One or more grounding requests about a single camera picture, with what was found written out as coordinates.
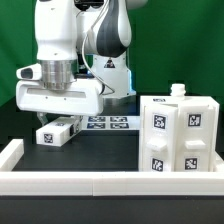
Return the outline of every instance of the green background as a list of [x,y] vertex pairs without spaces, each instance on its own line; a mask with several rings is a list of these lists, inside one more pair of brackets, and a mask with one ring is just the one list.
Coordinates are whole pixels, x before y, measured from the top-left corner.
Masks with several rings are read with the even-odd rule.
[[[15,96],[16,69],[36,62],[35,0],[0,1],[0,105]],[[168,93],[171,83],[224,104],[224,1],[149,0],[129,11],[134,87]]]

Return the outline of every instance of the stack of white boxes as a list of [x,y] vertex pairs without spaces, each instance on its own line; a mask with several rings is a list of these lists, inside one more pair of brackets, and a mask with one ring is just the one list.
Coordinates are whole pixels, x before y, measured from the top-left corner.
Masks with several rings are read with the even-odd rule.
[[213,171],[218,113],[211,97],[142,96],[139,170]]

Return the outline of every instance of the small white box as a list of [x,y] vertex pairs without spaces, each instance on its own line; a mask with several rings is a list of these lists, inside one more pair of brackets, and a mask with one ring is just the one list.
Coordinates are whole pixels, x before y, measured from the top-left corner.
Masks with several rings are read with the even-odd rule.
[[77,122],[73,117],[59,117],[36,131],[37,144],[62,146],[80,131]]

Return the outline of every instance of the black table surface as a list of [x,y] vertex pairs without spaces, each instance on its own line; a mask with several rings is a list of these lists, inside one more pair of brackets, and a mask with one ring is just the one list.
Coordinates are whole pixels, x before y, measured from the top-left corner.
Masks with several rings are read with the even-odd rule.
[[[103,115],[139,115],[137,102],[106,107]],[[15,99],[0,108],[0,150],[22,138],[25,154],[16,171],[137,171],[138,131],[82,131],[63,147],[35,144],[36,114]],[[220,112],[216,151],[224,152]],[[0,223],[222,223],[223,196],[1,196]]]

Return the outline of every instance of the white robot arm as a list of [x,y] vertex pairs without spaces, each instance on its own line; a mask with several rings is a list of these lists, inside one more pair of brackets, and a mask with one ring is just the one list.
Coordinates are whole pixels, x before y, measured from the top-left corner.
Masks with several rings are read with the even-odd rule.
[[147,0],[37,0],[36,65],[17,70],[21,110],[67,115],[97,115],[103,110],[105,83],[77,79],[77,52],[118,57],[131,42],[127,9]]

